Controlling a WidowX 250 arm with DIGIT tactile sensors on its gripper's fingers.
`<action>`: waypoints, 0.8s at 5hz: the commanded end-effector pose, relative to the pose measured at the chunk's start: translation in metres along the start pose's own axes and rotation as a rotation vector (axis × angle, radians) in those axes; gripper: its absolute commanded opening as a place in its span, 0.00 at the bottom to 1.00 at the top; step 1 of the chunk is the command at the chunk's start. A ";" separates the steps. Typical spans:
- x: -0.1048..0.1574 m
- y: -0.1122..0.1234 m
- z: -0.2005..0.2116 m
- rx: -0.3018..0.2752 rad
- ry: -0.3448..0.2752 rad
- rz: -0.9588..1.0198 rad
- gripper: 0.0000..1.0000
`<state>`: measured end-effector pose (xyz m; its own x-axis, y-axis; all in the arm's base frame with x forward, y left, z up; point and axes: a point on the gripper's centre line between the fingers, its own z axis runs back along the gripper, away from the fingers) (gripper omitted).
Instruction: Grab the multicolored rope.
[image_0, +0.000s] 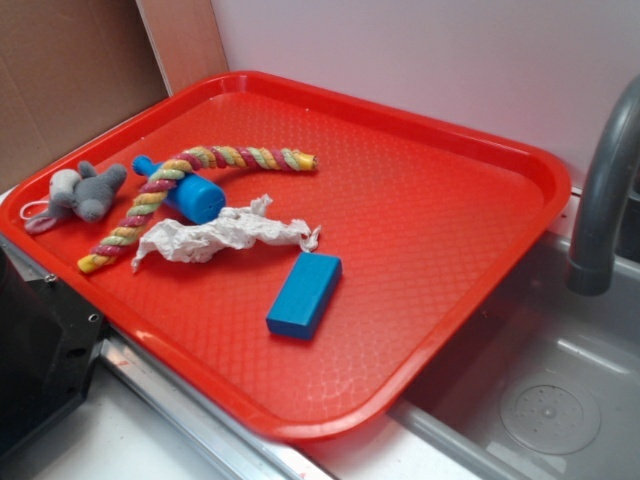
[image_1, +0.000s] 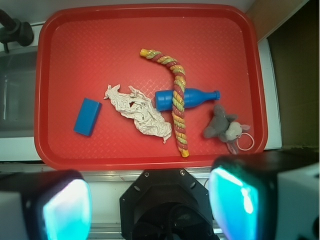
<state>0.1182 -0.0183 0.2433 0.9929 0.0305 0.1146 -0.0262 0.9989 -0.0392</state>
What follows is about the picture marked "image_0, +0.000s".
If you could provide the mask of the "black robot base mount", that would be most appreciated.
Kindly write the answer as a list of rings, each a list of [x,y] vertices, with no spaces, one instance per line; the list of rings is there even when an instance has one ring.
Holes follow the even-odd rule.
[[[61,279],[25,280],[1,254],[1,458],[87,397],[104,315]]]

